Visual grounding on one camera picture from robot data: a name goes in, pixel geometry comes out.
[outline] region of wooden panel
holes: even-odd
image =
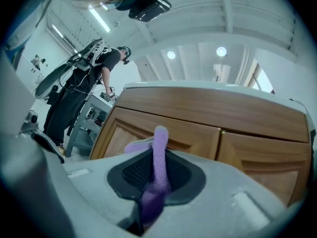
[[[247,174],[258,183],[275,193],[287,205],[293,194],[298,171],[289,171],[275,174]]]
[[[232,132],[309,142],[303,113],[243,94],[194,88],[134,88],[123,91],[117,106]]]
[[[131,141],[153,136],[158,125],[168,129],[167,147],[215,159],[220,129],[115,107],[102,127],[91,159],[113,156]]]
[[[304,195],[311,149],[308,143],[222,132],[216,160],[238,168],[289,205]]]
[[[113,133],[104,156],[110,157],[114,156],[115,154],[123,153],[123,150],[127,144],[140,139],[141,138],[131,134],[123,128],[117,127]]]

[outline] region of window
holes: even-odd
[[[261,69],[259,64],[257,65],[248,86],[253,89],[275,94],[266,73]]]

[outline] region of cabinet door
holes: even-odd
[[[122,153],[128,143],[153,136],[158,125],[168,129],[169,149],[215,159],[219,128],[118,107],[114,108],[102,127],[91,159]]]
[[[290,205],[304,194],[311,150],[307,143],[222,132],[216,160],[246,173]]]

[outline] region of purple towel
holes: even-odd
[[[153,223],[161,214],[164,199],[171,191],[165,164],[167,142],[167,129],[158,126],[154,131],[154,137],[132,142],[124,149],[124,153],[132,153],[153,148],[154,179],[149,183],[141,198],[141,219],[146,226]]]

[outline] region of black pants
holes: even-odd
[[[64,131],[69,126],[86,96],[87,94],[74,91],[74,85],[69,81],[61,89],[56,102],[48,111],[43,131],[56,146],[64,142]]]

